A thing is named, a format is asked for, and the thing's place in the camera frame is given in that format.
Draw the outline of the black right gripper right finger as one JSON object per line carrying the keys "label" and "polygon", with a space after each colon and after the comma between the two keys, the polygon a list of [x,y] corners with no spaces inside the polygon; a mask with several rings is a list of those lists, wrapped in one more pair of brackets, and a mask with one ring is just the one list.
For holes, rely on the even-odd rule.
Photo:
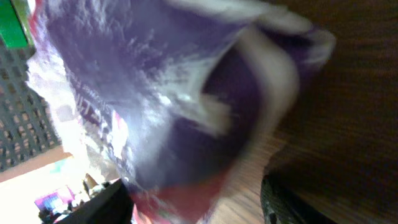
{"label": "black right gripper right finger", "polygon": [[273,175],[263,177],[260,199],[265,224],[336,224],[284,187]]}

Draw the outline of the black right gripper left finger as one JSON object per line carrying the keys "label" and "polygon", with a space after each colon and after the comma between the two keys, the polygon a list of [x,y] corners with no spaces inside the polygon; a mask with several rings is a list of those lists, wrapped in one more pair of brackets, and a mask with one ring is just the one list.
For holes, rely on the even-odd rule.
{"label": "black right gripper left finger", "polygon": [[58,224],[131,224],[133,207],[134,202],[119,179]]}

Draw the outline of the red purple snack package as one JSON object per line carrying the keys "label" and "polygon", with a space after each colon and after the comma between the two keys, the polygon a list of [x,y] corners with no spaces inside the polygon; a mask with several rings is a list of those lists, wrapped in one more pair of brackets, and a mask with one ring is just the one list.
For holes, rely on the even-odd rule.
{"label": "red purple snack package", "polygon": [[28,84],[64,149],[154,223],[205,223],[336,42],[262,1],[37,1],[30,29]]}

